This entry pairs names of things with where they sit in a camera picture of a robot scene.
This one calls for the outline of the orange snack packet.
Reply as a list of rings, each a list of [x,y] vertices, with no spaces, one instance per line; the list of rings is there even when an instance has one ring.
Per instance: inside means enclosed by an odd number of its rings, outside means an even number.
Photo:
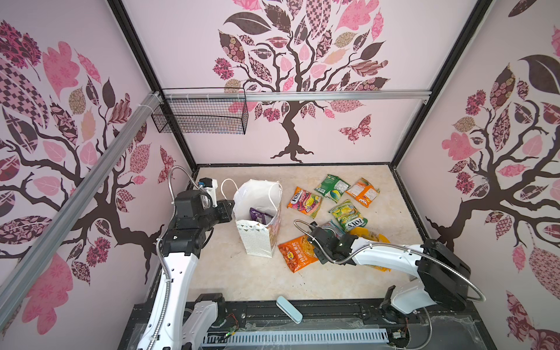
[[[308,265],[318,262],[313,245],[308,241],[308,236],[300,236],[278,245],[287,267],[296,273]]]

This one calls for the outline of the purple Fox's berries candy bag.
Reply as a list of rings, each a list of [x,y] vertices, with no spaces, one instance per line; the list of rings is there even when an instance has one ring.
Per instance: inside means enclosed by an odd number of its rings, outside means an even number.
[[[255,208],[249,209],[249,216],[251,221],[260,223],[262,225],[268,225],[274,219],[274,216],[266,214],[265,212],[259,211]]]

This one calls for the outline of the yellow-green Fox's candy bag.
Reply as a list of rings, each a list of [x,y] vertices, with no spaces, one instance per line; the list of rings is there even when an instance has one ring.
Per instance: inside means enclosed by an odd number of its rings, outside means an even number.
[[[368,220],[363,217],[350,200],[333,207],[329,213],[336,219],[345,233],[350,232],[354,228],[365,227],[368,224]]]

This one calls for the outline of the yellow snack packet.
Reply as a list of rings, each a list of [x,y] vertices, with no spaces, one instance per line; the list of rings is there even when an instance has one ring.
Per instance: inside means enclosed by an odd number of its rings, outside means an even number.
[[[374,241],[374,242],[381,242],[381,243],[389,243],[390,240],[379,233],[375,233],[373,231],[368,230],[365,227],[356,227],[353,228],[350,232],[349,235],[353,235],[353,236],[357,236],[358,238],[363,238],[369,241]]]

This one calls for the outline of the white patterned paper bag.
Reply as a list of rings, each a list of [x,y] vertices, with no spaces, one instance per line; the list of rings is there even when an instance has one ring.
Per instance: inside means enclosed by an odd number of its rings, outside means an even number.
[[[250,179],[236,187],[233,217],[248,255],[272,258],[281,224],[282,186]]]

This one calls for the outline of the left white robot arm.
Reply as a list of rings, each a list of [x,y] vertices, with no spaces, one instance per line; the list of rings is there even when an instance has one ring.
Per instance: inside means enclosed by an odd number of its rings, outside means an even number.
[[[173,216],[156,244],[162,275],[137,349],[199,349],[211,326],[225,318],[221,293],[200,295],[185,317],[189,285],[214,226],[233,220],[232,200],[186,190],[173,201]]]

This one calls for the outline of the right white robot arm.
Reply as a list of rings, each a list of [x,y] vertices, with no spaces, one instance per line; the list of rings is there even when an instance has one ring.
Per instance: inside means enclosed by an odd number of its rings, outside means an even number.
[[[366,265],[408,274],[411,280],[401,287],[389,287],[379,306],[380,314],[390,323],[402,322],[428,306],[454,312],[467,307],[470,268],[436,240],[399,245],[352,234],[337,237],[333,230],[316,223],[308,225],[304,237],[322,264]]]

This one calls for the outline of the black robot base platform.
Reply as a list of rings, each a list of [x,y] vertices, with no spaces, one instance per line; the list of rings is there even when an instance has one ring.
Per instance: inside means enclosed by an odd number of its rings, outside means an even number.
[[[225,318],[207,334],[225,338],[236,332],[278,330],[385,329],[388,344],[329,344],[202,349],[495,349],[489,331],[473,304],[464,311],[440,306],[415,311],[390,324],[380,314],[379,299],[295,300],[303,321],[294,323],[273,301],[227,301]]]

